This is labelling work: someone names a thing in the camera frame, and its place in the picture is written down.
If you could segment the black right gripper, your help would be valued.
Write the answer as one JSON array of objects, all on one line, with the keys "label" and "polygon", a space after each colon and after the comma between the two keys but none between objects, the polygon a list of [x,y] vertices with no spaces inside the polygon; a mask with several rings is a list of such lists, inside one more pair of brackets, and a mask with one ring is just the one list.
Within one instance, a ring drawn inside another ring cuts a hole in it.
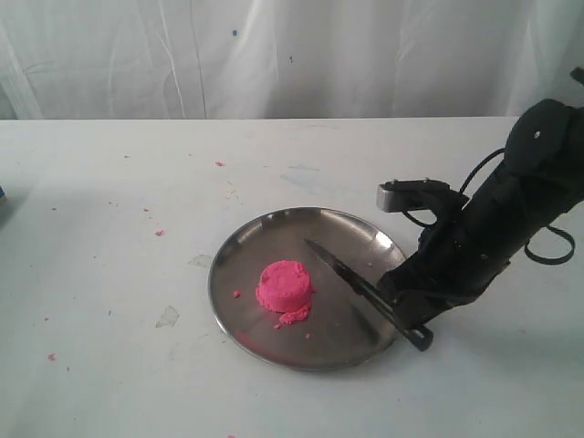
[{"label": "black right gripper", "polygon": [[578,203],[579,110],[545,99],[516,121],[502,161],[455,223],[381,276],[402,335],[429,349],[426,322],[475,301],[534,234]]}]

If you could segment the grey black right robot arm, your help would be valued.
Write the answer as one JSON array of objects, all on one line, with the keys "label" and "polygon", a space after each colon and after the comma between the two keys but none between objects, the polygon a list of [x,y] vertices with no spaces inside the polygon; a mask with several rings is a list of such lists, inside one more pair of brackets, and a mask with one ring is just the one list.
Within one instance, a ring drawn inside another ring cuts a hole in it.
[{"label": "grey black right robot arm", "polygon": [[426,322],[476,301],[542,228],[583,200],[583,109],[544,99],[513,126],[502,161],[471,197],[445,182],[386,182],[378,206],[410,216],[429,210],[417,251],[378,282],[389,320],[420,351],[433,342]]}]

